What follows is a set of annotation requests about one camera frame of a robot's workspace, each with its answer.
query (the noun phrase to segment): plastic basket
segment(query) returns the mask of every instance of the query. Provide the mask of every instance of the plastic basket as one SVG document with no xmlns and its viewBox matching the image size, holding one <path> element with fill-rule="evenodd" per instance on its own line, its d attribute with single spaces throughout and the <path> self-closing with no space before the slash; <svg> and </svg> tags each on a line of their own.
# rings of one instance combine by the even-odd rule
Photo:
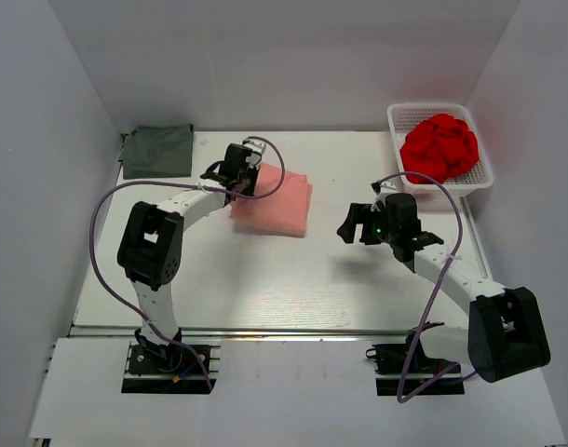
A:
<svg viewBox="0 0 568 447">
<path fill-rule="evenodd" d="M 468 124 L 468 128 L 474 132 L 479 142 L 479 162 L 466 174 L 460 177 L 448 179 L 445 186 L 452 197 L 459 198 L 481 188 L 488 188 L 493 184 L 494 178 L 489 165 L 489 159 L 480 141 L 479 133 L 468 112 L 467 108 L 460 104 L 444 102 L 423 102 L 392 104 L 387 108 L 389 128 L 392 133 L 394 152 L 398 161 L 399 170 L 404 170 L 402 157 L 399 150 L 404 144 L 406 134 L 413 130 L 422 121 L 437 114 L 448 114 L 457 119 L 462 119 Z M 414 196 L 428 196 L 429 199 L 443 199 L 445 195 L 435 184 L 417 184 L 409 182 L 406 177 L 401 177 L 404 191 Z"/>
</svg>

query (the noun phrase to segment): blue wire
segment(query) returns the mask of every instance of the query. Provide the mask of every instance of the blue wire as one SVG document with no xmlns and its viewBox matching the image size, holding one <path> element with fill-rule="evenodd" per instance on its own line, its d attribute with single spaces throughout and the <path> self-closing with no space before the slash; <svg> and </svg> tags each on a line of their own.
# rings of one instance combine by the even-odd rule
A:
<svg viewBox="0 0 568 447">
<path fill-rule="evenodd" d="M 192 364 L 189 368 L 187 368 L 186 370 L 184 370 L 183 372 L 181 372 L 179 374 L 179 379 L 183 379 L 189 372 L 191 372 L 191 370 L 193 370 L 193 368 L 195 368 L 195 366 L 197 365 L 197 363 Z"/>
</svg>

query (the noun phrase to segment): white platform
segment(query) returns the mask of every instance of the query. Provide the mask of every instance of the white platform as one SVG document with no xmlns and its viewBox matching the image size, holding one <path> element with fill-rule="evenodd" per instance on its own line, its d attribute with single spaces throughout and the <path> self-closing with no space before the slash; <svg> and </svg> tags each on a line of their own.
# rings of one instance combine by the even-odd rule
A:
<svg viewBox="0 0 568 447">
<path fill-rule="evenodd" d="M 61 339 L 33 438 L 52 447 L 464 446 L 563 443 L 543 375 L 463 396 L 377 397 L 368 342 L 223 342 L 209 396 L 122 395 L 127 340 Z"/>
<path fill-rule="evenodd" d="M 197 132 L 196 178 L 222 159 L 230 142 L 254 132 Z M 183 238 L 183 261 L 172 282 L 174 309 L 184 328 L 407 330 L 421 316 L 431 284 L 396 261 L 387 246 L 345 245 L 335 231 L 351 202 L 370 202 L 370 183 L 397 171 L 386 132 L 261 132 L 282 151 L 286 168 L 314 185 L 305 238 L 256 234 L 238 228 L 229 209 L 198 222 Z M 268 151 L 264 161 L 276 165 Z M 116 253 L 128 214 L 139 200 L 157 202 L 177 190 L 134 186 L 112 200 L 97 253 L 101 271 L 123 296 L 135 293 Z M 453 244 L 450 212 L 421 212 L 423 228 Z M 465 224 L 460 254 L 477 265 Z M 442 293 L 431 319 L 466 323 L 462 311 Z M 136 327 L 139 318 L 106 293 L 91 268 L 74 324 Z"/>
</svg>

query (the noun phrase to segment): white wall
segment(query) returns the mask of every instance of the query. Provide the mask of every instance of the white wall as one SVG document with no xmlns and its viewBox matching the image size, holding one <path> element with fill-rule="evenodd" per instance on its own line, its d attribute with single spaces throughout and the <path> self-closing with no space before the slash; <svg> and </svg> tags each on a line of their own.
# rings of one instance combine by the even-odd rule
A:
<svg viewBox="0 0 568 447">
<path fill-rule="evenodd" d="M 0 446 L 24 445 L 118 142 L 46 0 L 0 0 Z"/>
<path fill-rule="evenodd" d="M 381 129 L 464 102 L 518 0 L 49 0 L 121 131 Z"/>
<path fill-rule="evenodd" d="M 521 2 L 467 106 L 495 174 L 477 224 L 495 276 L 540 302 L 568 440 L 568 1 Z"/>
</svg>

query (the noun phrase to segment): folded cloth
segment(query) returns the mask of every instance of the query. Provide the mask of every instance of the folded cloth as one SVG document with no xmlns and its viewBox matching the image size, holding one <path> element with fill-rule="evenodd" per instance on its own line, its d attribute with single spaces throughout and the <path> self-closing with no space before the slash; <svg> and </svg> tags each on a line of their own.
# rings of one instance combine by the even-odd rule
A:
<svg viewBox="0 0 568 447">
<path fill-rule="evenodd" d="M 408 135 L 400 149 L 404 170 L 414 170 L 444 183 L 472 169 L 479 161 L 477 137 L 461 119 L 439 114 L 426 119 Z M 430 183 L 408 175 L 412 183 Z"/>
<path fill-rule="evenodd" d="M 119 161 L 123 178 L 188 177 L 191 175 L 193 126 L 148 128 L 139 126 L 123 144 Z"/>
<path fill-rule="evenodd" d="M 268 193 L 280 180 L 282 169 L 263 163 L 255 184 L 255 195 Z M 230 217 L 253 228 L 303 237 L 313 186 L 305 175 L 286 171 L 284 183 L 272 196 L 258 200 L 238 198 Z"/>
</svg>

